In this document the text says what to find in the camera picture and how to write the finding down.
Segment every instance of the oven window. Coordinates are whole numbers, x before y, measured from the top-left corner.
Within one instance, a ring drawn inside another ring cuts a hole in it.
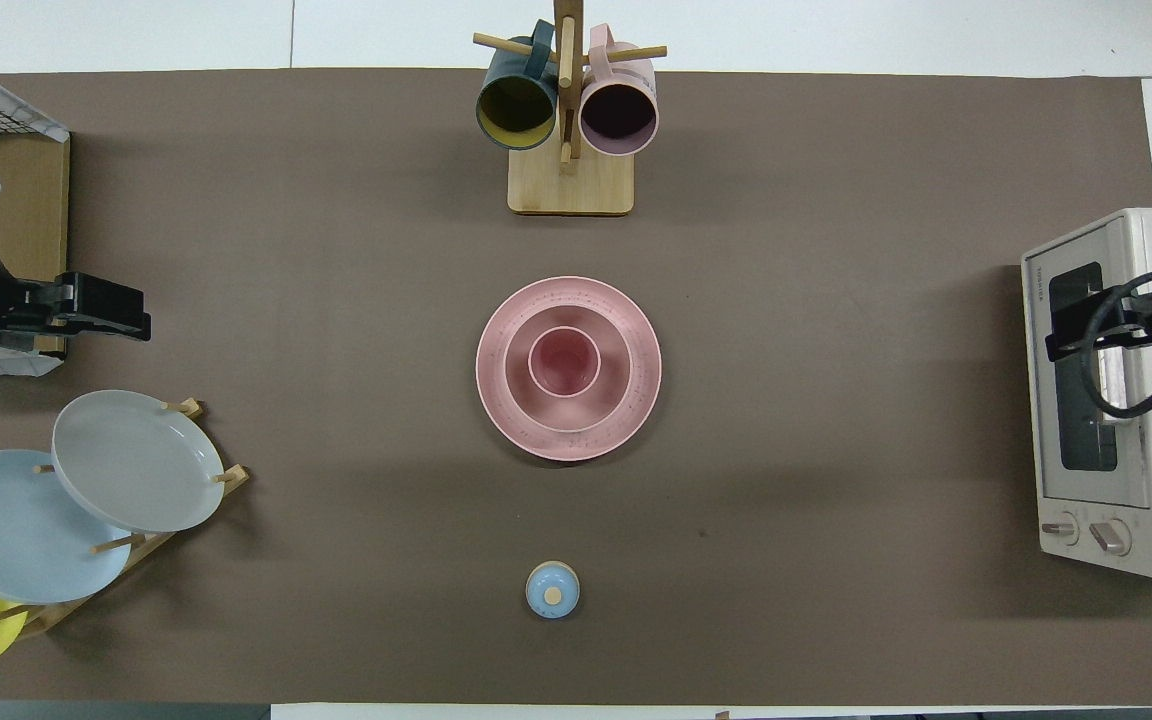
[[[1051,311],[1054,314],[1100,290],[1100,263],[1090,263],[1056,275],[1047,286]],[[1106,473],[1114,470],[1119,465],[1114,425],[1101,423],[1100,410],[1083,389],[1078,355],[1061,357],[1055,366],[1061,464],[1069,470],[1100,470]]]

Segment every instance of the light blue plate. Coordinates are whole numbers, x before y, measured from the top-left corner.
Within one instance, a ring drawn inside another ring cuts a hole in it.
[[[554,620],[567,616],[579,602],[579,579],[564,562],[541,562],[526,577],[526,605],[536,615]]]
[[[93,544],[127,530],[93,518],[74,502],[37,450],[0,450],[0,597],[26,605],[88,597],[114,582],[131,548],[92,555]]]

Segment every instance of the mug handle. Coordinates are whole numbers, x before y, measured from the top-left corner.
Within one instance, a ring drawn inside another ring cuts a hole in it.
[[[607,23],[590,29],[589,69],[593,70],[596,81],[612,79],[612,63],[607,59],[607,46],[613,43],[612,28]]]
[[[523,73],[528,77],[539,79],[545,73],[545,65],[550,63],[550,50],[554,41],[554,26],[545,20],[536,21],[536,29],[531,31],[531,55],[526,55],[526,67]]]

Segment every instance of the oven knob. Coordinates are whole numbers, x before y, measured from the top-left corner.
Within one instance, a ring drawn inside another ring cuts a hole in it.
[[[1044,535],[1064,539],[1064,544],[1078,543],[1078,520],[1069,511],[1061,511],[1053,523],[1043,523],[1039,529]]]
[[[1101,550],[1111,555],[1126,555],[1132,552],[1132,530],[1123,520],[1111,520],[1107,523],[1092,523],[1087,528],[1092,530],[1092,537]]]

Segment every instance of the pink mug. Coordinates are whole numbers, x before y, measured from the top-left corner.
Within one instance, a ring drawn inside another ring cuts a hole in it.
[[[659,113],[652,60],[607,60],[612,51],[636,47],[613,41],[607,23],[590,29],[579,135],[586,145],[607,156],[634,156],[655,137]]]

